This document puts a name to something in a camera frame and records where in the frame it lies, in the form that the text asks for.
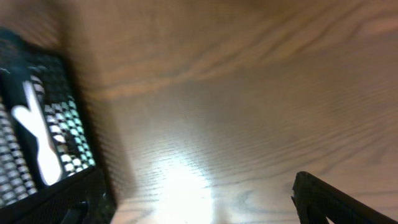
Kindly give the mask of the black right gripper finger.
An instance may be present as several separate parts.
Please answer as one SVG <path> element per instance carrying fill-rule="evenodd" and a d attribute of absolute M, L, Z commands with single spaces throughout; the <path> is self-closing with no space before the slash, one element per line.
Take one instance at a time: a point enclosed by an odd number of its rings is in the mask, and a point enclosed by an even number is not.
<path fill-rule="evenodd" d="M 291 199 L 301 224 L 397 224 L 314 175 L 296 174 Z"/>

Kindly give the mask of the black plastic perforated basket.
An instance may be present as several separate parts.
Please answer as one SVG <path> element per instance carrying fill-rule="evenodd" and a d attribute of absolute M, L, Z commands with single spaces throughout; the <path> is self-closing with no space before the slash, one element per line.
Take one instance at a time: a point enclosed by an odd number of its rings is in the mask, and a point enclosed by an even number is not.
<path fill-rule="evenodd" d="M 1 222 L 110 223 L 115 211 L 70 61 L 1 29 Z"/>

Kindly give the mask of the white plastic spoon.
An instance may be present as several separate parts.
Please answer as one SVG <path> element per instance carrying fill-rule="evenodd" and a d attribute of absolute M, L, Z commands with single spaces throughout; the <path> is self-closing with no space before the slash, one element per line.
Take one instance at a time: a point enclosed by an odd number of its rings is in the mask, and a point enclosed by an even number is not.
<path fill-rule="evenodd" d="M 57 183 L 63 174 L 62 165 L 53 146 L 51 135 L 31 82 L 22 83 L 28 107 L 12 107 L 12 116 L 35 136 L 37 142 L 37 165 L 45 185 Z"/>

